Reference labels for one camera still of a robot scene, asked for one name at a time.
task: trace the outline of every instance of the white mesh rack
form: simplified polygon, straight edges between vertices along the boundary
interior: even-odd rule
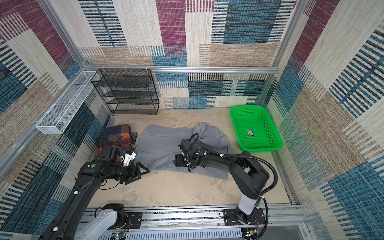
[[[96,71],[83,71],[43,116],[36,128],[44,134],[62,134],[98,81]]]

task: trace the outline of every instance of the mounting plate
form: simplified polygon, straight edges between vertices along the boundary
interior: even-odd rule
[[[127,220],[128,219],[131,220],[130,229],[139,229],[141,226],[141,219],[142,219],[143,213],[142,212],[126,212],[126,214],[127,214]]]
[[[224,214],[224,224],[226,226],[241,225],[237,217],[237,209],[224,209],[223,214]],[[261,208],[255,210],[254,216],[259,221],[259,225],[265,224],[264,213]],[[257,225],[257,222],[254,218],[252,219],[250,225]]]

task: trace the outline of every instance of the black wire shelf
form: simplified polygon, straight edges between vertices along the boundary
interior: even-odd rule
[[[150,70],[99,69],[92,81],[113,114],[157,114],[159,97]]]

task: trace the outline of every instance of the green basket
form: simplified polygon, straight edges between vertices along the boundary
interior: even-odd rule
[[[265,108],[236,106],[231,108],[230,115],[242,151],[267,152],[283,146],[283,140]]]

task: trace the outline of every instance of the beige floor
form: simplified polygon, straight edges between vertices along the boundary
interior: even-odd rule
[[[168,127],[195,127],[200,122],[217,126],[230,141],[235,153],[241,153],[236,133],[233,129],[229,109],[199,110],[164,110],[158,115],[125,115],[116,116],[115,125],[129,123],[132,131],[139,137],[150,124]],[[254,153],[276,166],[270,152]],[[109,181],[105,186],[113,187],[116,182]],[[172,171],[152,171],[141,180],[129,185],[118,185],[110,190],[98,190],[89,207],[102,207],[107,203],[122,203],[124,206],[170,206],[170,205],[220,205],[237,204],[241,192],[233,178],[216,179],[196,173],[179,173]],[[288,196],[279,178],[277,186],[265,194],[268,203],[289,203]]]

